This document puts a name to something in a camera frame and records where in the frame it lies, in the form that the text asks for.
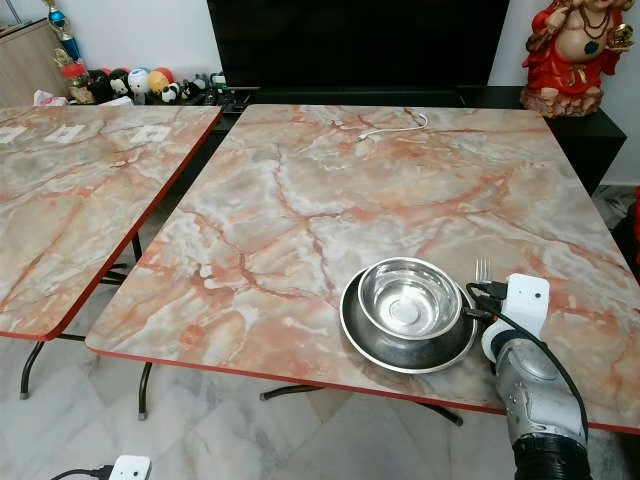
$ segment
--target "fork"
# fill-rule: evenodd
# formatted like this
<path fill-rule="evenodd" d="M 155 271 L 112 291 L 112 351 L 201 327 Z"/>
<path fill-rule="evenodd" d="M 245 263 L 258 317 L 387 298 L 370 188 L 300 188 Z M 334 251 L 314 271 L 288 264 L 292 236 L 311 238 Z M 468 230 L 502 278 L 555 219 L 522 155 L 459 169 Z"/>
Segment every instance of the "fork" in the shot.
<path fill-rule="evenodd" d="M 476 283 L 491 283 L 492 280 L 491 260 L 476 258 Z"/>

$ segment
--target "table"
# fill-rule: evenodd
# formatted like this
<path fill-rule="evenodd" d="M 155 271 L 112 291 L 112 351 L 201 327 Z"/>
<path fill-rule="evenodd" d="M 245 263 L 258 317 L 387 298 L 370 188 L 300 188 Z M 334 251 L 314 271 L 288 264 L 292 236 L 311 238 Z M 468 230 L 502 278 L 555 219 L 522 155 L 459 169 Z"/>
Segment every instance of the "table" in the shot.
<path fill-rule="evenodd" d="M 218 107 L 1 109 L 0 335 L 58 337 L 219 116 Z"/>
<path fill-rule="evenodd" d="M 372 135 L 379 128 L 421 131 Z M 479 341 L 456 366 L 386 371 L 341 332 L 361 268 L 416 256 L 464 284 L 542 276 L 542 338 L 591 426 L 640 431 L 640 289 L 535 112 L 249 107 L 86 338 L 99 354 L 502 412 Z"/>

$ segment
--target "red statue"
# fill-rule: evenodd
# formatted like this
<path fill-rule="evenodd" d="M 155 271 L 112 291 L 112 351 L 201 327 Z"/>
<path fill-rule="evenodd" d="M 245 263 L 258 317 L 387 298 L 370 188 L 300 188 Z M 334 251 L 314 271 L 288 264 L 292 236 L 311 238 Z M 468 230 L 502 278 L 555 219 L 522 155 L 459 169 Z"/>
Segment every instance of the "red statue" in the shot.
<path fill-rule="evenodd" d="M 527 41 L 529 81 L 521 102 L 546 117 L 581 117 L 602 99 L 600 73 L 615 73 L 633 44 L 622 11 L 634 0 L 554 0 L 533 19 Z"/>

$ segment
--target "black cable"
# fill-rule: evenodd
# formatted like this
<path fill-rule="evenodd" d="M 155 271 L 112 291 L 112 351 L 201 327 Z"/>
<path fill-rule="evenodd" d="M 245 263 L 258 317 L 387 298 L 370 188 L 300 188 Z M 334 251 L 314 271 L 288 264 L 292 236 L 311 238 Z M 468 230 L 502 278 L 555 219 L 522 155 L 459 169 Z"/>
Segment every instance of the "black cable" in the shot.
<path fill-rule="evenodd" d="M 491 305 L 491 302 L 488 302 L 488 301 L 485 302 L 485 299 L 483 298 L 484 295 L 476 295 L 476 293 L 473 291 L 474 288 L 484 292 L 485 286 L 479 283 L 467 283 L 466 285 L 467 292 L 469 292 L 469 295 L 471 296 L 471 298 L 473 298 L 473 300 L 476 303 L 480 304 L 482 308 L 484 308 L 490 313 L 493 313 L 495 316 L 497 316 L 501 320 L 504 320 L 505 323 L 507 323 L 509 326 L 513 327 L 514 329 L 516 329 L 518 332 L 522 333 L 528 340 L 531 340 L 540 350 L 542 350 L 542 353 L 544 353 L 547 356 L 547 358 L 551 360 L 551 363 L 553 363 L 554 366 L 558 369 L 558 371 L 560 372 L 560 375 L 562 375 L 562 378 L 567 383 L 569 390 L 571 390 L 571 393 L 573 394 L 576 401 L 578 402 L 578 406 L 580 407 L 580 418 L 582 420 L 582 429 L 584 430 L 584 438 L 585 438 L 585 441 L 587 441 L 589 439 L 589 421 L 587 419 L 587 409 L 584 406 L 582 395 L 580 395 L 580 391 L 578 390 L 578 387 L 576 386 L 576 384 L 573 382 L 573 379 L 571 378 L 571 375 L 569 375 L 569 372 L 566 371 L 562 363 L 560 363 L 560 360 L 558 360 L 557 357 L 553 354 L 553 352 L 549 349 L 549 347 L 547 347 L 546 343 L 540 341 L 535 335 L 529 332 L 529 330 L 527 330 L 526 328 L 522 328 L 520 325 L 518 325 L 516 322 L 511 320 L 509 317 L 499 312 L 495 307 Z"/>
<path fill-rule="evenodd" d="M 60 480 L 61 478 L 69 477 L 71 475 L 87 475 L 89 477 L 95 477 L 98 480 L 109 480 L 113 465 L 104 465 L 103 467 L 96 468 L 95 470 L 87 470 L 84 468 L 76 468 L 74 470 L 67 470 L 60 475 L 56 475 L 51 480 Z"/>

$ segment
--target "white label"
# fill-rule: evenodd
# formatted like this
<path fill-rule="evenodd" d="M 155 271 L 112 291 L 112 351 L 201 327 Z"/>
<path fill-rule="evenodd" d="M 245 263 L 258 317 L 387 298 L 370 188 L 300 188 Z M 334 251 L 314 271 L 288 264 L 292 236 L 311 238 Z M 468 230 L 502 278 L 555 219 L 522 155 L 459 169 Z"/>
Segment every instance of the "white label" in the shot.
<path fill-rule="evenodd" d="M 165 125 L 145 125 L 134 135 L 131 143 L 162 142 L 170 131 L 171 127 Z"/>
<path fill-rule="evenodd" d="M 58 128 L 58 130 L 45 137 L 44 139 L 46 142 L 69 143 L 77 134 L 82 131 L 83 128 L 84 125 L 74 125 L 72 127 L 62 125 L 60 128 Z"/>
<path fill-rule="evenodd" d="M 0 127 L 0 143 L 13 142 L 27 127 Z"/>

